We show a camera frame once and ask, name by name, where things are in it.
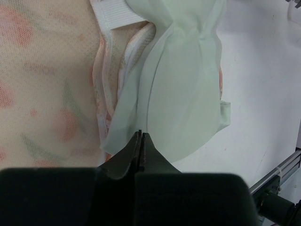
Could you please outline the peach mesh laundry bag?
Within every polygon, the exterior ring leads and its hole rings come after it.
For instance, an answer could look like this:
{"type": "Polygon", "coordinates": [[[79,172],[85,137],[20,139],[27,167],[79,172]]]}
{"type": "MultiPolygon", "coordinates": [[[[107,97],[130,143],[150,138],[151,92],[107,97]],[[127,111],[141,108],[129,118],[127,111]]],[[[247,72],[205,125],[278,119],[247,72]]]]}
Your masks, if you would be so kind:
{"type": "Polygon", "coordinates": [[[95,167],[120,94],[156,28],[113,25],[117,0],[0,3],[0,167],[95,167]]]}

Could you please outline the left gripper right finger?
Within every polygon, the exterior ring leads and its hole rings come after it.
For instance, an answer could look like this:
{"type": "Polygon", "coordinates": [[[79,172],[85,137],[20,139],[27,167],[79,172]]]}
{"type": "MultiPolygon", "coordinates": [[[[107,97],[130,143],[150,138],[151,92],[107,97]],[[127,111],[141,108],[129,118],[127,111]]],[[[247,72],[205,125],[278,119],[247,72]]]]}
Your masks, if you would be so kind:
{"type": "Polygon", "coordinates": [[[141,164],[135,175],[137,226],[257,226],[248,186],[238,175],[182,173],[142,136],[141,164]]]}

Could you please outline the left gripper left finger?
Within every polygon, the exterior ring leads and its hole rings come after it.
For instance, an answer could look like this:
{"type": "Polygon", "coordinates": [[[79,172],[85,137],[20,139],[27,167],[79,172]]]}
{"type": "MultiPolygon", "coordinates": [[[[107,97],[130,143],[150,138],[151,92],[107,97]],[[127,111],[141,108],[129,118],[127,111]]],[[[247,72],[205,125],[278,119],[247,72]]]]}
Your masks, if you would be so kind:
{"type": "Polygon", "coordinates": [[[8,168],[0,172],[3,226],[132,226],[141,133],[94,168],[8,168]]]}

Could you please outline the light green bra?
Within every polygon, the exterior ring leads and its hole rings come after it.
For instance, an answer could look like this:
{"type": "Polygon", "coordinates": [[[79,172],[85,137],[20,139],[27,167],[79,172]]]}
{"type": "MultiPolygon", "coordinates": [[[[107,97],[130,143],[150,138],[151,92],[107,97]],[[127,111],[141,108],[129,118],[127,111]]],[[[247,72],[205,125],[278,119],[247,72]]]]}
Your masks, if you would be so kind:
{"type": "Polygon", "coordinates": [[[230,124],[230,104],[221,100],[222,44],[216,29],[224,0],[126,0],[113,25],[146,20],[156,34],[134,66],[117,102],[102,149],[115,155],[134,132],[150,134],[170,162],[179,161],[230,124]]]}

